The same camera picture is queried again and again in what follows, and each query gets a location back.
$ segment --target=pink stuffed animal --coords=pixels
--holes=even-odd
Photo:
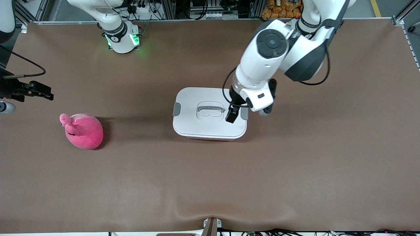
[[[66,130],[67,139],[82,149],[97,148],[104,137],[102,125],[89,114],[60,115],[60,122]]]

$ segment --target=caster wheel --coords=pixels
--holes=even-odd
[[[416,30],[416,27],[415,26],[410,26],[407,31],[410,32],[410,33],[412,33],[415,30]]]

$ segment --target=pile of brown objects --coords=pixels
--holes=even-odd
[[[302,0],[267,0],[267,7],[261,17],[268,18],[299,18],[303,10]]]

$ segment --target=yellow tape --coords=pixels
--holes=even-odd
[[[382,17],[381,12],[379,11],[378,4],[376,3],[376,0],[370,0],[370,3],[372,4],[373,11],[375,12],[376,17]]]

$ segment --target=white container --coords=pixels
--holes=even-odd
[[[229,89],[225,89],[230,100]],[[229,103],[222,89],[188,87],[179,91],[173,107],[173,129],[191,139],[231,141],[247,130],[248,108],[241,108],[234,123],[225,121]]]

